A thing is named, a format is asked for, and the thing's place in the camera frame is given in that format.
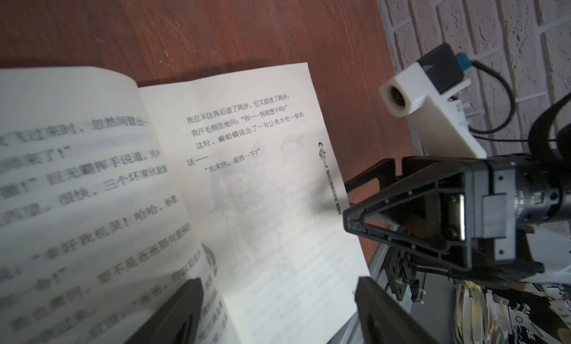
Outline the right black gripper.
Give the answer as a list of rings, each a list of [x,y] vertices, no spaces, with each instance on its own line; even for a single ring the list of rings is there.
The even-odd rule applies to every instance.
[[[474,282],[567,282],[570,166],[529,155],[385,158],[344,183],[374,194],[343,212],[343,228],[413,256],[416,266]]]

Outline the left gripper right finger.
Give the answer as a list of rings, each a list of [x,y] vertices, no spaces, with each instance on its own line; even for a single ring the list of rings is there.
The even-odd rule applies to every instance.
[[[372,278],[359,278],[355,302],[365,343],[437,343]]]

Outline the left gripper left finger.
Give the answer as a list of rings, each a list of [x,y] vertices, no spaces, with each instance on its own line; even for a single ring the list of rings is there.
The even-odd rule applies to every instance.
[[[126,343],[195,343],[204,296],[200,278],[187,280]]]

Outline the yellow children's book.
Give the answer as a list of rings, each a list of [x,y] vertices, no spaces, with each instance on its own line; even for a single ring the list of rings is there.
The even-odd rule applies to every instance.
[[[1,71],[1,341],[327,343],[368,274],[306,63]]]

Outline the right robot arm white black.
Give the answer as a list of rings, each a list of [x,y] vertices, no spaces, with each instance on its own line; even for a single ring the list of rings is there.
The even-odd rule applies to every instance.
[[[408,255],[419,272],[505,288],[570,283],[570,238],[547,229],[570,220],[570,128],[550,139],[563,97],[533,123],[529,152],[492,158],[383,159],[345,185],[379,191],[343,212],[353,235]]]

